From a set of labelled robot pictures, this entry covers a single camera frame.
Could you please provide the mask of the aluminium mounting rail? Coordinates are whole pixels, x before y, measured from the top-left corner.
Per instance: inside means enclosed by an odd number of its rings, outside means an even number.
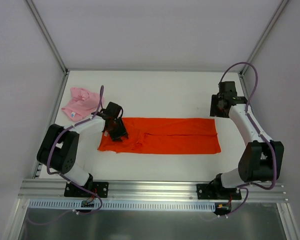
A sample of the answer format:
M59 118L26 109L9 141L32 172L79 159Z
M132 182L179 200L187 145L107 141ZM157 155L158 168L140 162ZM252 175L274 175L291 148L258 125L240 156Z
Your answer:
M108 195L106 200L128 201L197 201L197 184L203 182L191 181L125 181L102 180L108 182ZM18 198L20 199L61 199L67 182L61 179L25 179L23 180ZM257 186L249 186L248 191L241 192L243 200L247 198L252 203L287 203L288 197L282 184L276 185L272 190L264 190Z

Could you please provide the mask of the pink t shirt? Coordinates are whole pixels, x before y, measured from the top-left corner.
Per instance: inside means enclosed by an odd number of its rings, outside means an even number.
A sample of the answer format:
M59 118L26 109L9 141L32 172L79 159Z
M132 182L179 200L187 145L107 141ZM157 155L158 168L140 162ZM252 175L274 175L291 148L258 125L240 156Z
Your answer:
M97 110L103 103L103 92L95 93L86 88L71 87L71 99L61 108L63 113L73 122L80 122Z

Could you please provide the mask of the right aluminium frame post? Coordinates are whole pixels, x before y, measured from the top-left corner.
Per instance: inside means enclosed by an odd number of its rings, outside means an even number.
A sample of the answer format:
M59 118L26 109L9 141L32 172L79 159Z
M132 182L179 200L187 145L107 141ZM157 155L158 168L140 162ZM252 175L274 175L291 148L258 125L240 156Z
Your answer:
M254 45L251 53L249 54L248 58L246 59L247 63L252 64L254 62L254 60L257 58L262 47L264 46L268 37L270 36L272 30L275 28L277 22L283 15L284 11L286 10L286 8L290 2L291 2L290 0L280 0L279 1L279 4L277 5L277 7L276 7L275 11L273 12L272 16L270 17L269 21L267 22L264 30L262 31L261 35L259 36L256 44Z

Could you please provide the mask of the left aluminium frame post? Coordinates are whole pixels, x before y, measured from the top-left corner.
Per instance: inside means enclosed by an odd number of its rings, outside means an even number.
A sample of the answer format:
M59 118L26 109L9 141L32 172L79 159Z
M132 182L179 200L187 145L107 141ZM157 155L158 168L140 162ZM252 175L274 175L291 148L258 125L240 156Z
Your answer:
M43 21L43 18L41 17L41 15L36 7L35 2L33 0L25 0L24 2L27 5L30 14L34 18L34 21L36 22L41 34L43 35L43 38L45 39L47 45L49 46L59 68L61 69L62 73L64 75L66 75L68 72L68 68L66 67L66 65L64 63L54 41Z

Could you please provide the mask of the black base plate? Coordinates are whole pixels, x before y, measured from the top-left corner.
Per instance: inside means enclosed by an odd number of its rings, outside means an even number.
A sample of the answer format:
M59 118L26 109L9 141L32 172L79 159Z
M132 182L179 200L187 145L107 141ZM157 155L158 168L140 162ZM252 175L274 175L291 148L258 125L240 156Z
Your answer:
M100 198L108 197L108 182L91 181L90 183L87 183L82 187L90 192L96 193ZM92 194L78 188L73 183L66 184L63 195L68 198L88 198L92 196Z
M236 188L215 187L212 183L199 183L196 185L199 200L241 200L241 191Z

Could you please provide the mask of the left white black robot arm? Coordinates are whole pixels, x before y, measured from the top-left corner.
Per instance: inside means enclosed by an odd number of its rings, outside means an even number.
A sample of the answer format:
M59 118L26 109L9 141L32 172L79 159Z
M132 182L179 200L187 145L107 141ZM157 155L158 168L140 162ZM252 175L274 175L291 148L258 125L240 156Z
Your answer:
M69 127L58 124L49 126L39 147L36 159L46 166L48 174L57 174L67 181L64 196L68 198L89 198L98 195L108 197L108 182L94 181L91 173L77 163L80 139L85 136L107 133L110 140L117 143L128 138L123 123L123 108L109 102L106 108L91 113L91 117Z

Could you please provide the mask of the orange t shirt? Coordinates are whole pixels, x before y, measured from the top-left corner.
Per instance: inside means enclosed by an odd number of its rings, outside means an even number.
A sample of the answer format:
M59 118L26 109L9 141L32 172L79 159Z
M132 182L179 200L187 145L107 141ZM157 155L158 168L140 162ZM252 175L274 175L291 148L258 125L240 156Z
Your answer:
M221 152L211 118L124 117L128 137L112 141L103 134L98 150L155 155L214 155Z

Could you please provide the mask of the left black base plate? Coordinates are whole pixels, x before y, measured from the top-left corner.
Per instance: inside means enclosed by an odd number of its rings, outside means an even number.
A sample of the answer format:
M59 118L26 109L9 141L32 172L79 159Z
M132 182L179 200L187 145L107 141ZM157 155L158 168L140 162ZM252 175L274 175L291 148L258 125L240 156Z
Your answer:
M91 181L90 183L87 183L82 187L90 192L96 193L100 198L108 197L108 182ZM92 194L78 188L73 183L66 184L63 195L68 198L88 198L92 196Z

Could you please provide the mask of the aluminium frame post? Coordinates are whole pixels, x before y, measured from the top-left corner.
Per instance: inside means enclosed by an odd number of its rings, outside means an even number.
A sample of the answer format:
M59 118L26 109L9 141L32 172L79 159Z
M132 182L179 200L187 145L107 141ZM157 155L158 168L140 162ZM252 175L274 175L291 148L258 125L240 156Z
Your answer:
M66 75L68 72L68 68L66 67L66 65L64 63L54 41L43 21L43 18L41 17L41 15L36 7L35 2L33 0L25 0L24 2L27 5L30 14L34 18L34 21L36 22L41 34L43 35L43 38L45 39L47 45L49 46L59 68L61 69L62 73L64 75Z
M286 10L286 8L290 2L291 2L290 0L280 0L279 1L279 4L277 5L277 7L276 7L275 11L273 12L272 16L270 17L269 21L267 22L264 30L262 31L261 35L259 36L256 44L254 45L251 53L249 54L248 58L246 59L247 63L252 64L254 62L254 60L257 58L262 47L264 46L268 37L270 36L272 30L275 28L277 22L283 15L284 11Z

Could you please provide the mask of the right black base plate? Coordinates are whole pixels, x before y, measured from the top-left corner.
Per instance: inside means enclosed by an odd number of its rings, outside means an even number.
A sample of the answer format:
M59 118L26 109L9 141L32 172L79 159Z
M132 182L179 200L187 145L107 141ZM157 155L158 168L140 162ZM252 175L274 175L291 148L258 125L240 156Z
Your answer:
M196 185L199 200L241 200L241 191L236 188L215 187L212 183L199 183Z

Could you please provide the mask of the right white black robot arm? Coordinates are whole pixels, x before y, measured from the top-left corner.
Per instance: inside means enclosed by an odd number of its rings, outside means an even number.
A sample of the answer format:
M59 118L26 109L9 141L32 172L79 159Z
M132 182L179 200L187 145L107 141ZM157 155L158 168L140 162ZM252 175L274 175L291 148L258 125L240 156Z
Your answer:
M284 145L265 133L248 100L238 96L235 82L219 83L218 93L211 97L210 116L232 120L245 144L237 168L216 175L212 182L212 194L222 199L249 185L264 190L273 189L280 176Z

